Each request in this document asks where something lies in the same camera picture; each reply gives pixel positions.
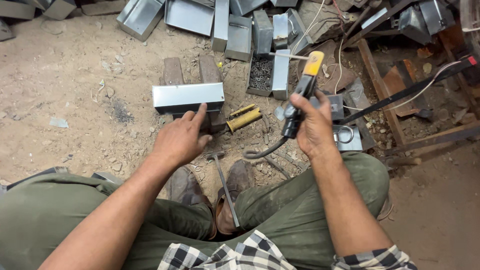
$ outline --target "shirt sleeve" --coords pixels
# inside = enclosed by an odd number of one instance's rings
[[[391,248],[337,258],[334,256],[332,270],[417,270],[410,257],[396,245]]]

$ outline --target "checkered shirt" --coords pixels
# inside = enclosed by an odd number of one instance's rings
[[[278,247],[263,233],[255,230],[247,240],[238,243],[235,250],[225,244],[210,257],[184,244],[171,244],[158,270],[296,270]],[[332,270],[417,270],[407,254],[396,245],[358,255],[334,257]]]

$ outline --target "green pants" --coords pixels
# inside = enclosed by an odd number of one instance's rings
[[[342,154],[370,212],[377,216],[388,193],[387,170],[363,153]],[[0,264],[6,270],[33,270],[117,186],[72,174],[32,178],[0,197]],[[312,170],[274,185],[243,191],[235,204],[240,225],[257,229],[297,268],[322,269],[334,249]],[[205,204],[184,206],[157,199],[133,243],[123,269],[157,269],[171,243],[211,255],[223,243],[235,249],[250,234],[217,243],[204,241],[212,216]]]

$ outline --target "foot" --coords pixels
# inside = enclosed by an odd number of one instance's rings
[[[198,184],[195,174],[187,167],[182,166],[176,170],[168,180],[168,199],[176,201],[183,205],[196,205],[205,203],[212,212],[212,232],[209,235],[209,240],[216,235],[216,226],[214,222],[214,211],[212,203],[207,196],[203,195],[202,189]]]
[[[238,195],[254,185],[253,169],[250,162],[244,160],[236,161],[230,168],[227,179],[228,193],[232,199],[233,205],[237,201]],[[233,215],[230,206],[225,198],[225,190],[222,188],[218,191],[216,200],[216,226],[222,234],[232,234],[238,229],[233,223]]]

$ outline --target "hammer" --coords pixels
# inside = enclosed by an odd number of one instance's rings
[[[225,155],[224,151],[218,152],[210,152],[206,153],[205,157],[207,160],[215,160],[216,167],[218,169],[218,173],[220,174],[220,179],[222,180],[223,189],[225,190],[225,197],[227,197],[228,205],[230,206],[230,211],[232,212],[233,216],[233,223],[235,224],[235,228],[239,228],[239,220],[237,218],[237,214],[235,213],[235,209],[233,208],[232,198],[230,197],[230,193],[228,193],[227,182],[225,182],[225,177],[222,173],[222,168],[220,168],[220,163],[218,162],[219,157],[223,157]]]

